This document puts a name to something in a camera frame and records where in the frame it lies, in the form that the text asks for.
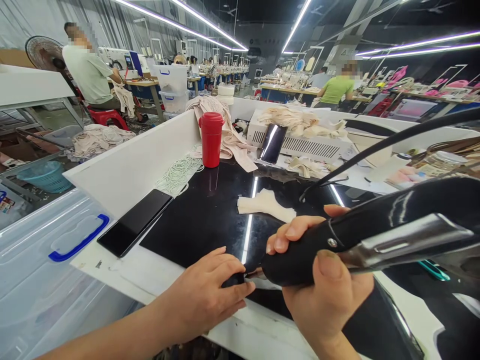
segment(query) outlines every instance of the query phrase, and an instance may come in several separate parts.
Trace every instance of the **black work surface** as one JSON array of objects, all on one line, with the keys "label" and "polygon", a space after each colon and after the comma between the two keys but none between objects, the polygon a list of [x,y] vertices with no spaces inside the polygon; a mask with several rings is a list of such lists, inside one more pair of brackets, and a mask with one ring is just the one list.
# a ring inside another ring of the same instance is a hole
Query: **black work surface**
[{"label": "black work surface", "polygon": [[[347,207],[374,197],[372,193],[347,186],[329,185],[311,191],[306,202],[300,203],[300,194],[311,182],[262,165],[247,173],[239,165],[225,161],[217,168],[196,173],[188,185],[188,190],[169,205],[140,243],[185,268],[222,246],[227,246],[226,252],[240,259],[247,270],[257,266],[265,254],[268,237],[283,222],[262,213],[240,215],[239,196],[251,198],[252,193],[262,189],[273,190],[278,203],[294,208],[298,216],[326,216],[323,206],[338,204],[337,194]],[[241,274],[230,281],[232,285],[238,282],[243,282]],[[281,291],[257,289],[248,298],[292,318]],[[420,358],[390,299],[378,284],[347,323],[344,333],[359,353],[373,360]]]}]

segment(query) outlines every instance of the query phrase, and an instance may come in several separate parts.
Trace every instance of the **hand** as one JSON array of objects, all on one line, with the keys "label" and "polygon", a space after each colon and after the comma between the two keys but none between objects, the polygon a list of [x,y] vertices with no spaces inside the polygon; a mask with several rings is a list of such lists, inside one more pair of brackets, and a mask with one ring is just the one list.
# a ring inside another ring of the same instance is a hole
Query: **hand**
[{"label": "hand", "polygon": [[[324,209],[331,217],[350,210],[338,205],[326,205]],[[321,216],[296,217],[268,239],[267,253],[285,253],[290,241],[299,240],[308,228],[323,221]],[[368,273],[351,275],[340,257],[329,250],[318,252],[312,270],[315,285],[284,287],[282,292],[298,329],[319,355],[319,348],[340,339],[346,341],[342,329],[372,292],[374,279]]]},{"label": "hand", "polygon": [[225,250],[221,247],[202,257],[147,306],[152,316],[159,314],[158,321],[167,329],[165,346],[186,343],[246,306],[244,298],[255,290],[255,284],[221,287],[233,274],[246,271]]}]

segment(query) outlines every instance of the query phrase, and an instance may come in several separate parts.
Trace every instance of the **dark hair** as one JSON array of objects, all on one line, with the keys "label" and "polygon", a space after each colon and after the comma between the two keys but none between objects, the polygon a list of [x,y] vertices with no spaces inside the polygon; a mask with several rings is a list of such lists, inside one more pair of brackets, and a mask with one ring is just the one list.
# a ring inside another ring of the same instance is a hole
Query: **dark hair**
[{"label": "dark hair", "polygon": [[66,34],[68,35],[68,38],[70,40],[75,40],[75,30],[77,29],[77,24],[74,22],[66,22],[65,25],[63,25],[63,30],[65,30]]}]

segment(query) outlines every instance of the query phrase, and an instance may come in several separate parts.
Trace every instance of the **metal nozzle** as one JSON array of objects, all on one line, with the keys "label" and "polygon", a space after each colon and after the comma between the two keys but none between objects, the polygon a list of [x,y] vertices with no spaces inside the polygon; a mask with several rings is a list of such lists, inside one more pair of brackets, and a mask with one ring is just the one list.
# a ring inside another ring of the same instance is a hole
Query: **metal nozzle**
[{"label": "metal nozzle", "polygon": [[252,272],[247,272],[245,275],[245,279],[262,279],[262,280],[267,280],[267,277],[264,274],[264,270],[261,267],[257,267],[254,271]]}]

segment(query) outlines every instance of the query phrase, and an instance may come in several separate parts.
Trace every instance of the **man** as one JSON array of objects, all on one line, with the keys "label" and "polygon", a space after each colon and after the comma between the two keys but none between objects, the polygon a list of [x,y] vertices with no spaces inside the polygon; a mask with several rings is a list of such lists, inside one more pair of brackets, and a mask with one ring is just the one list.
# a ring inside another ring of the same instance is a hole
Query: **man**
[{"label": "man", "polygon": [[355,84],[352,75],[356,72],[357,64],[355,62],[349,61],[345,64],[341,69],[341,75],[328,80],[318,93],[317,97],[321,99],[315,107],[330,108],[331,110],[336,111],[339,108],[339,102],[343,95],[345,95],[345,100],[352,100]]},{"label": "man", "polygon": [[[108,67],[93,52],[92,44],[77,24],[67,22],[63,29],[70,39],[70,44],[63,47],[63,60],[83,98],[95,109],[120,110],[120,101],[111,94],[107,81],[107,78],[110,78],[121,84],[119,70]],[[139,122],[145,120],[138,111],[135,115]]]},{"label": "man", "polygon": [[[324,210],[331,217],[349,211],[338,205],[326,205]],[[268,256],[285,253],[290,241],[298,241],[308,228],[323,221],[320,216],[299,216],[284,224],[268,239]],[[246,271],[225,252],[226,247],[221,247],[202,257],[148,306],[39,359],[151,359],[162,349],[208,333],[246,307],[244,298],[255,290],[252,282],[222,287],[233,274]],[[339,256],[328,250],[318,252],[312,273],[314,285],[282,289],[298,330],[322,360],[360,360],[342,329],[372,292],[372,274],[350,274]]]},{"label": "man", "polygon": [[308,80],[308,84],[311,85],[312,88],[323,89],[327,81],[330,80],[330,75],[327,74],[328,69],[326,66],[322,67],[318,74],[313,75],[310,80]]}]

